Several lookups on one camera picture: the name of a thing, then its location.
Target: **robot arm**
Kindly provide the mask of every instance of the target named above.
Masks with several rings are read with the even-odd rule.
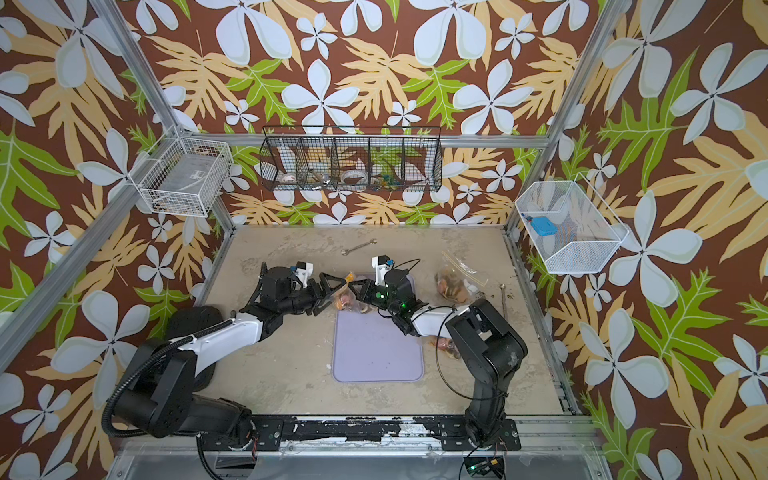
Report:
[[[525,342],[489,301],[430,307],[416,299],[408,270],[393,269],[386,255],[373,257],[372,265],[376,281],[357,280],[349,288],[357,300],[386,310],[404,334],[442,336],[454,341],[475,377],[475,391],[471,397],[466,396],[472,401],[465,412],[467,435],[477,446],[492,445],[506,417],[509,383],[528,355]],[[491,335],[481,338],[480,333],[486,332]]]
[[[286,314],[316,315],[346,281],[321,273],[310,278],[311,263],[266,268],[248,304],[234,318],[224,320],[170,344],[149,339],[141,345],[104,408],[102,429],[111,436],[148,433],[157,438],[175,432],[221,435],[233,445],[245,443],[250,432],[250,410],[226,399],[208,399],[192,392],[194,377],[206,367],[275,332]],[[119,431],[113,414],[137,427]]]

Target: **plastic bag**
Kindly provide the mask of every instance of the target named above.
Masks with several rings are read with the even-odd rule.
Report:
[[[444,251],[442,258],[443,266],[435,274],[438,293],[460,305],[480,298],[488,277],[448,252]]]
[[[456,344],[453,343],[453,340],[446,339],[443,337],[438,338],[437,336],[427,336],[426,341],[431,345],[432,347],[435,346],[435,342],[437,342],[437,348],[438,350],[441,350],[450,356],[452,356],[455,359],[461,359],[462,354],[458,352],[458,348],[456,348]]]
[[[333,304],[336,309],[344,312],[366,313],[372,309],[370,305],[360,302],[355,298],[355,294],[349,289],[349,282],[354,281],[355,274],[350,273],[345,280],[347,285],[343,286],[333,294]]]

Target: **wrench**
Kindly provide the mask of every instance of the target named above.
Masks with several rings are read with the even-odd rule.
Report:
[[[502,289],[502,312],[504,313],[504,319],[507,319],[507,286],[501,284],[498,288]]]
[[[367,241],[367,242],[365,242],[365,243],[361,243],[361,244],[360,244],[360,245],[358,245],[357,247],[352,247],[352,248],[350,248],[349,250],[346,250],[346,249],[342,250],[342,251],[341,251],[341,254],[342,254],[342,255],[349,255],[349,252],[354,252],[355,250],[357,250],[357,249],[359,249],[359,248],[363,248],[365,245],[373,245],[374,243],[376,243],[376,239],[375,239],[375,238],[372,238],[371,240],[369,240],[369,241]]]

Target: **black wire basket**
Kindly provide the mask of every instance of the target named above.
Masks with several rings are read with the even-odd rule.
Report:
[[[305,134],[298,127],[264,127],[260,172],[268,190],[438,190],[440,129],[354,127],[355,134]]]

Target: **white wire basket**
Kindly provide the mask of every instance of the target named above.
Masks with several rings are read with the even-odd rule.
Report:
[[[208,217],[233,163],[226,143],[193,137],[172,139],[149,160],[155,163],[136,186],[149,208],[191,217]]]
[[[515,201],[549,273],[601,272],[630,233],[592,184],[585,183],[586,192],[571,180],[534,182]],[[602,212],[609,214],[610,223]],[[537,217],[549,219],[556,233],[537,233],[531,224],[531,219]]]

